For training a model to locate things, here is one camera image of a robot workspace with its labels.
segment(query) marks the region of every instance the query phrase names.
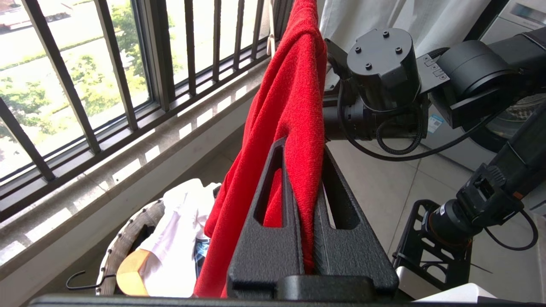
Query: black cable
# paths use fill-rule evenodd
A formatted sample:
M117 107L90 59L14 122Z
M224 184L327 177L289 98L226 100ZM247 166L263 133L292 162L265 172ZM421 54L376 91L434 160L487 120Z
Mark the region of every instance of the black cable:
M538 207L542 206L543 204L546 204L546 199L543 200L543 201L541 201L540 203L538 203L538 205L533 206L533 208L531 208L531 210L535 210L535 209L537 209Z
M521 214L523 215L523 217L527 220L527 222L529 222L529 225L531 226L531 229L533 230L533 239L531 240L531 243L529 243L528 245L525 245L523 247L512 247L512 246L508 246L506 244L504 244L503 242L500 242L490 231L489 229L487 229L486 227L484 227L485 229L485 232L487 232L487 234L493 239L493 241L495 241L497 244L499 244L500 246L504 247L505 249L509 249L509 250L513 250L513 251L525 251L525 250L528 250L530 249L531 247L533 247L535 244L537 244L537 241L538 241L538 229L537 229L537 226L535 225L535 222L533 221L533 219L529 216L529 214L527 214L527 212L525 212L523 209L520 210Z
M444 54L444 52L448 51L449 50L449 47L442 47L442 48L438 48L438 49L434 49L430 52L428 52L427 54L431 57L431 58L435 58L435 57L438 57L438 56L441 56Z
M382 122L379 127L377 127L376 139L381 149L392 155L405 155L412 152L413 150L415 150L415 148L417 148L417 146L419 146L421 140L423 139L423 133L421 131L423 129L423 117L420 114L421 110L419 108L415 107L413 108L413 110L415 111L417 117L417 134L413 138L413 142L404 149L392 149L387 146L387 144L385 144L385 142L383 141L383 137L381 136L381 131L383 131L383 128L387 125L387 123L395 117L393 116L393 118Z
M440 269L440 271L442 271L444 273L444 275L447 275L447 269L443 266L440 265L440 263L438 262L426 262L425 261L425 264L421 265L421 268L425 271L428 271L428 269L430 267L436 267L438 269Z
M337 120L340 122L340 128L341 128L341 131L343 132L343 134L345 135L345 138L347 138L349 143L351 143L354 147L356 147L358 150L362 151L363 153L365 153L365 154L367 154L367 155L369 155L371 157L374 157L376 159L379 159L379 160L392 161L392 162L402 162L402 161L411 161L411 160L421 159L421 158L424 158L424 157L428 157L430 155L437 154L442 150L448 149L448 148L460 143L461 141L465 140L466 138L468 138L472 133L476 132L478 129L480 129L483 126L487 125L490 121L492 121L495 117L497 117L499 114L501 114L504 111L504 110L500 110L497 113L489 115L485 120L483 120L479 124L472 127L465 134L461 135L460 137L454 139L453 141L451 141L451 142L449 142L447 144L444 144L444 145L442 145L442 146L440 146L438 148L431 149L431 150L429 150L427 152L422 152L422 153L419 153L419 154L413 155L413 156L389 157L389 156L380 155L378 153L375 153L375 152L373 152L371 150L368 150L368 149L364 148L362 145L358 144L357 141L355 141L353 137L351 137L349 135L349 133L347 132L347 128L346 128L346 120L345 120L345 117L343 116L342 108L341 108L342 93L343 93L343 81L340 81L339 95L337 97Z

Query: black bracket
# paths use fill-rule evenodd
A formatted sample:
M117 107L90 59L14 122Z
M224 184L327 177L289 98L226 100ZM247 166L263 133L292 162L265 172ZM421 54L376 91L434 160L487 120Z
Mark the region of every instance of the black bracket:
M431 236L426 229L428 216L440 205L431 200L418 200L413 204L406 228L400 239L396 252L393 254L395 268L406 267L441 291L468 283L470 276L470 257L472 242L467 246L453 247L442 244ZM423 253L428 252L439 261L424 261ZM445 280L434 277L427 270L430 267L439 268L445 275Z
M284 161L286 139L273 144L228 270L229 297L371 301L392 297L398 277L327 148L314 214L315 275L304 275L298 206ZM275 171L282 169L282 228L263 219ZM328 196L335 228L330 225Z

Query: glass pane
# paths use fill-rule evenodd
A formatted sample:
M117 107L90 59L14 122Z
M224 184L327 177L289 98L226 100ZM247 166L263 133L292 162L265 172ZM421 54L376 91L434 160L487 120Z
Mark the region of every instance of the glass pane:
M245 0L245 12L242 18L241 49L252 45L257 6L258 0Z
M264 38L269 36L269 1L265 0L264 10L262 11L262 23L260 24L260 36Z
M133 106L148 101L150 95L144 74L144 64L133 7L130 0L109 0L110 16L116 31L117 44L125 68L125 76L131 93Z
M177 84L188 78L184 1L167 0L167 14L169 16L169 34L171 54L173 57L174 83Z
M60 2L40 0L44 15ZM124 113L110 56L94 2L75 5L70 17L51 22L49 28L72 77L91 127L97 128Z
M27 152L0 119L0 185L2 185L1 178L31 162Z
M214 1L193 1L193 30L195 37L195 71L212 65L214 29Z
M75 18L68 15L72 13L68 8L53 4L45 7L47 9L44 8L44 12L47 12L48 19L52 20L50 25L56 24L56 27L64 25L65 28L70 28L70 23L75 22ZM80 137L82 131L34 28L28 26L29 18L26 11L22 6L3 9L0 24L3 24L5 29L0 34L0 46L9 48L3 48L0 56L0 97L6 102L38 151L45 155ZM65 40L74 36L70 33L65 36ZM12 138L5 130L0 132L0 139L3 142L12 142ZM9 143L2 143L2 151L4 159L23 159L21 157L24 152ZM17 167L10 165L10 168L17 169L29 161L13 161Z
M222 1L220 23L220 59L227 58L235 50L235 31L237 28L237 0Z

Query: road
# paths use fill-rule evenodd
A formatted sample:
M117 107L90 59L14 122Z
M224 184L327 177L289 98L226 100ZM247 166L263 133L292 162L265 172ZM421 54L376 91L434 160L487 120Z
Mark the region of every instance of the road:
M102 36L100 21L93 2L74 6L71 17L50 22L49 28L59 48ZM0 46L10 46L2 48L0 67L44 52L33 27L0 35Z

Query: red towel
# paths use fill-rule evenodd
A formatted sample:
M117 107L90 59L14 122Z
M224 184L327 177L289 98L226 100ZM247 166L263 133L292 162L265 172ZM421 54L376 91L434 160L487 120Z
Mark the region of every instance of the red towel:
M226 297L229 263L271 145L287 137L286 168L298 202L304 266L313 269L313 210L324 146L322 95L327 51L316 0L296 0L246 121L242 149L227 173L205 234L209 251L194 293ZM281 176L275 174L264 226L281 227Z

